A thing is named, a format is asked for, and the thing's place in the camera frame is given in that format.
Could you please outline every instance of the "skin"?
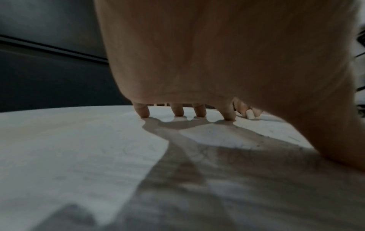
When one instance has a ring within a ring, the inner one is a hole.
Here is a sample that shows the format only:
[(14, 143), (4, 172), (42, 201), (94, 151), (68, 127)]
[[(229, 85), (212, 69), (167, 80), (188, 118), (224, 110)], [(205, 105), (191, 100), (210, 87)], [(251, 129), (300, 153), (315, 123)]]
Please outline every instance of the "skin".
[(146, 104), (170, 102), (175, 114), (181, 103), (198, 113), (208, 104), (234, 119), (232, 101), (243, 100), (285, 119), (323, 156), (365, 170), (350, 54), (357, 1), (95, 0), (95, 6), (115, 81), (142, 117), (149, 116)]

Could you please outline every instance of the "white marble surface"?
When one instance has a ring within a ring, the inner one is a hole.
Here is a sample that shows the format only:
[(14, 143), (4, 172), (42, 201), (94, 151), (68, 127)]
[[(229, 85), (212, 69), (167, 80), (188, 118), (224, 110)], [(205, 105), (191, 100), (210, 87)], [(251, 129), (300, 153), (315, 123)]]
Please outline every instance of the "white marble surface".
[(284, 121), (150, 111), (0, 114), (0, 230), (365, 230), (365, 175)]

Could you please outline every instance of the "table surface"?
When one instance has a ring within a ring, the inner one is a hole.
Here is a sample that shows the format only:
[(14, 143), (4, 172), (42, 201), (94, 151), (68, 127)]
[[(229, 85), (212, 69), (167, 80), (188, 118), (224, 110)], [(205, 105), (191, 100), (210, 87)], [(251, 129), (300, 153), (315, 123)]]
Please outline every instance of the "table surface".
[(365, 175), (291, 125), (184, 110), (0, 114), (0, 230), (365, 230)]

